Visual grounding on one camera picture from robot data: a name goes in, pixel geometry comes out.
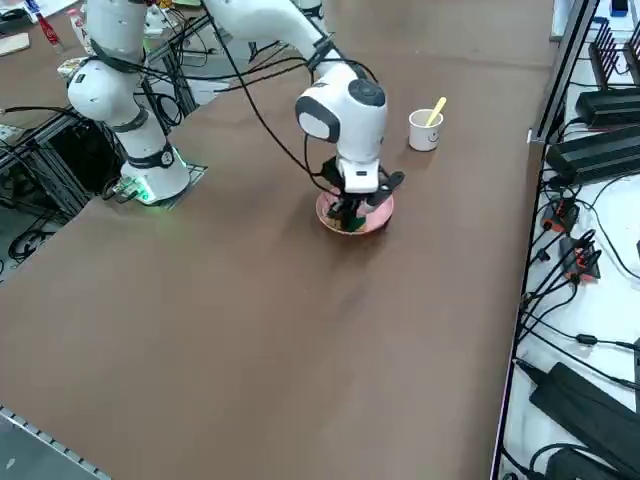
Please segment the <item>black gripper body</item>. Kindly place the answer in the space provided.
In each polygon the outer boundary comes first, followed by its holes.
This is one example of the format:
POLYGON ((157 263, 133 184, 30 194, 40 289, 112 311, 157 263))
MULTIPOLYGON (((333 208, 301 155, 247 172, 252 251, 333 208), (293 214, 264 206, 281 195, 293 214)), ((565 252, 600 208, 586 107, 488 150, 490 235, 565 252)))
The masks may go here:
POLYGON ((339 190, 339 197, 352 201, 365 202, 369 206, 379 206, 391 197, 392 193, 402 184, 405 174, 395 171, 389 174, 382 166, 378 167, 378 190, 373 193, 347 193, 345 181, 338 170, 336 157, 329 158, 322 165, 320 176, 330 185, 339 190))

